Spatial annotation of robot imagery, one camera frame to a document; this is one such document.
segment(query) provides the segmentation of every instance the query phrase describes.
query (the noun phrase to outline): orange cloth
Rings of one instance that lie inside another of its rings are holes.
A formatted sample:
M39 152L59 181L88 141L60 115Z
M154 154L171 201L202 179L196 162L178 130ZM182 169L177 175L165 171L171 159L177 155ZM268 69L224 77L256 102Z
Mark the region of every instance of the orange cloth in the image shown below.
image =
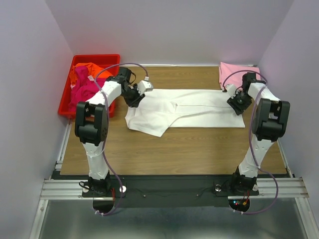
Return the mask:
M75 74L75 68L78 66L86 66L89 70L89 75L93 76L94 78L97 76L97 74L102 71L104 68L99 67L98 65L94 63L78 63L75 66L72 67L72 70L69 74L71 85L74 86L76 84L76 81L78 80L78 77ZM103 72L101 75L99 75L99 78L108 78L109 76L112 76L112 74L108 71Z

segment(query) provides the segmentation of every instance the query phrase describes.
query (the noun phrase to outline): gray floor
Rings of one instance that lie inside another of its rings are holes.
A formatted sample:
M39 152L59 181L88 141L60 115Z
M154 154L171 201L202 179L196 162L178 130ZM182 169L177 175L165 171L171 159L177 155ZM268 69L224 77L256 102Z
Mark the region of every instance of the gray floor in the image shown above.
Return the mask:
M249 211L271 200L251 200ZM120 209L94 215L91 201L50 201L41 239L306 239L294 199L254 216L229 208Z

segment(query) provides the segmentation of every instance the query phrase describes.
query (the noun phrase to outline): wall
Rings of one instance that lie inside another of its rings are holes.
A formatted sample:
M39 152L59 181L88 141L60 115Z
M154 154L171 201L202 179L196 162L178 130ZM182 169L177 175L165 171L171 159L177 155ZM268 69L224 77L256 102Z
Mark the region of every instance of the wall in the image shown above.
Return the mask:
M73 55L42 0L2 0L0 32L0 238L26 239L61 142Z
M293 0L46 0L74 54L257 64Z
M281 142L289 166L302 176L319 222L319 1L295 0L259 67L269 88L291 103Z

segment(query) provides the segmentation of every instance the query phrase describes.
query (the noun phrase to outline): folded cloth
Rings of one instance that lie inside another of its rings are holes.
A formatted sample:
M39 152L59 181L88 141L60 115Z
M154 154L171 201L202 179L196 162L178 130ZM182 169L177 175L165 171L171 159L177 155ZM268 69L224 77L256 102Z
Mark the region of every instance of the folded cloth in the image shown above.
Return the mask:
M88 71L89 71L89 75L93 76L93 78L95 78L97 76L97 74L103 70L102 67L99 67L98 65L89 62L89 63L78 63L75 66L72 67L71 72L69 73L69 78L70 78L70 82L71 82L71 88L73 88L73 86L75 86L77 80L78 80L78 76L76 74L75 69L79 66L85 66L87 67ZM108 78L109 76L111 76L110 72L105 71L103 72L101 75L99 75L99 78Z
M161 137L169 127L245 127L227 104L229 95L217 90L146 92L139 107L129 108L129 129Z
M237 65L231 65L231 64L226 64L221 62L219 66L219 84L220 88L223 90L222 86L225 81L225 79L232 73L236 71L241 71L241 70L251 70L251 71L257 71L258 73L259 68L258 67L249 67L249 66L237 66ZM247 72L239 72L233 76L231 76L227 82L225 83L225 86L228 84L234 84L236 87L241 87L243 81L243 75L246 74Z
M74 72L77 76L77 81L71 90L71 101L69 103L69 111L71 112L76 111L76 105L80 101L87 101L99 91L94 81L89 80L90 72L86 66L78 66L74 69ZM106 71L104 76L107 78L112 76L112 74ZM96 82L100 87L103 87L105 80L105 78L99 77Z

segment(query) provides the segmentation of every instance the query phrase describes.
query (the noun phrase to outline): brown tabletop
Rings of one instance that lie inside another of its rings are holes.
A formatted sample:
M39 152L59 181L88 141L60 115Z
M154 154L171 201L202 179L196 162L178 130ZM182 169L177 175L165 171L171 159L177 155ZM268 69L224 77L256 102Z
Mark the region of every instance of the brown tabletop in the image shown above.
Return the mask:
M138 67L131 68L137 81L144 78ZM156 89L220 90L218 67L148 67ZM169 128L161 138L127 128L127 105L116 99L115 117L111 118L106 156L118 174L232 174L248 150L248 127L252 111L244 114L245 128ZM275 143L262 167L272 173L286 173ZM74 124L65 151L61 175L87 175L86 154L74 134Z

